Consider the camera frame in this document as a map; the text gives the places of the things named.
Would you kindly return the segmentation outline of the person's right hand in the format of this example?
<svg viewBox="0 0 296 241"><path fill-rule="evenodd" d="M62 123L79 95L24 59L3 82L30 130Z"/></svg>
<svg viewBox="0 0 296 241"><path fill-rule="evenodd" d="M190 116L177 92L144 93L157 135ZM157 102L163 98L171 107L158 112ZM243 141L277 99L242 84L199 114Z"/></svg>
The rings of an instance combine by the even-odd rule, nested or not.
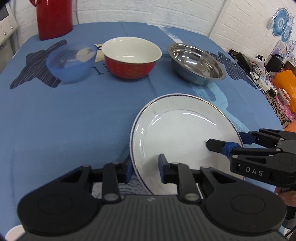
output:
<svg viewBox="0 0 296 241"><path fill-rule="evenodd" d="M287 214L283 222L283 227L292 229L295 226L295 190L291 188L275 188L275 193L287 205Z"/></svg>

